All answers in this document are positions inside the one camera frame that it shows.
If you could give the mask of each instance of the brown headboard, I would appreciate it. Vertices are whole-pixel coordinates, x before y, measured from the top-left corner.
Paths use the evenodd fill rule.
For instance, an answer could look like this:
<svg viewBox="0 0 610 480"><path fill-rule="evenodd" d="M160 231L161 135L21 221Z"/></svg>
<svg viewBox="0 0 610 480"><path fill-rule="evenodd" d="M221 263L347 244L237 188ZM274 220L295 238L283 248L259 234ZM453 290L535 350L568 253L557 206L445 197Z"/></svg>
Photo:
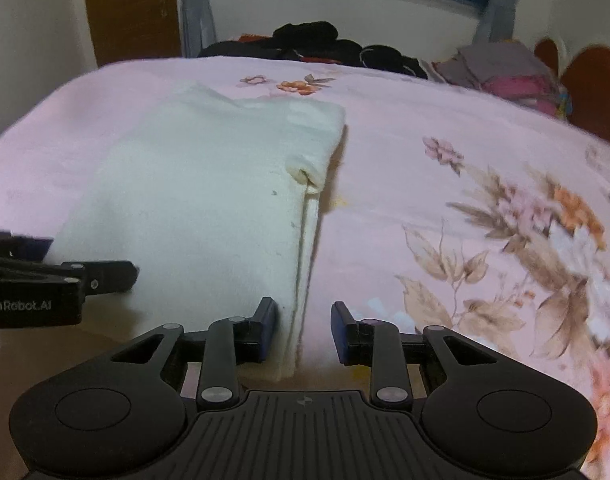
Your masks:
<svg viewBox="0 0 610 480"><path fill-rule="evenodd" d="M558 49L552 40L542 40L534 53L560 76L571 95L573 111L569 122L610 142L610 48L588 46L562 75Z"/></svg>

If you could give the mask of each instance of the brown door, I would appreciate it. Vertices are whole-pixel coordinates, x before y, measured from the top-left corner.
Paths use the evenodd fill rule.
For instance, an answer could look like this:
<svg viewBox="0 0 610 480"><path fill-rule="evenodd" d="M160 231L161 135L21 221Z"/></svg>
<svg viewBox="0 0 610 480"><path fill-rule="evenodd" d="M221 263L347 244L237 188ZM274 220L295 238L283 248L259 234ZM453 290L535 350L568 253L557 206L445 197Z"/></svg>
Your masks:
<svg viewBox="0 0 610 480"><path fill-rule="evenodd" d="M86 0L86 5L98 66L181 55L176 0Z"/></svg>

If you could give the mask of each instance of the white cloth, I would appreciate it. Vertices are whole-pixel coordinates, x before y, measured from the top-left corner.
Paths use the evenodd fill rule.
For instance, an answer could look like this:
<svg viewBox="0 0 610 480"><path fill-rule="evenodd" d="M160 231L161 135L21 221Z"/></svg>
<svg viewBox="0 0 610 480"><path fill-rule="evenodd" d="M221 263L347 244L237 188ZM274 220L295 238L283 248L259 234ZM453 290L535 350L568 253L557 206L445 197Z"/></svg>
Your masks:
<svg viewBox="0 0 610 480"><path fill-rule="evenodd" d="M279 306L263 377L293 374L318 197L344 110L181 89L118 142L47 261L131 260L129 294L89 297L82 329L126 340Z"/></svg>

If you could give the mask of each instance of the pink floral bedsheet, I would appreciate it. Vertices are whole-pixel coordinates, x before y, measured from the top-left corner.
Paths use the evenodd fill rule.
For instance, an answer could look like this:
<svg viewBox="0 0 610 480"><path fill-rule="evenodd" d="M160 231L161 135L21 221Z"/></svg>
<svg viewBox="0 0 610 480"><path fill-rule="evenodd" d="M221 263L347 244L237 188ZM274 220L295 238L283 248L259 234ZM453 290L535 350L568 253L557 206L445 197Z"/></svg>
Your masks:
<svg viewBox="0 0 610 480"><path fill-rule="evenodd" d="M112 143L184 80L232 98L291 95L346 109L292 384L364 384L365 370L338 364L334 301L403 332L442 324L587 396L599 429L584 471L610 480L610 146L500 99L406 76L242 58L131 62L73 81L0 140L0 228L54 235ZM0 435L31 381L110 344L41 334L21 343L0 333ZM81 349L63 355L63 345ZM5 433L0 478L18 468Z"/></svg>

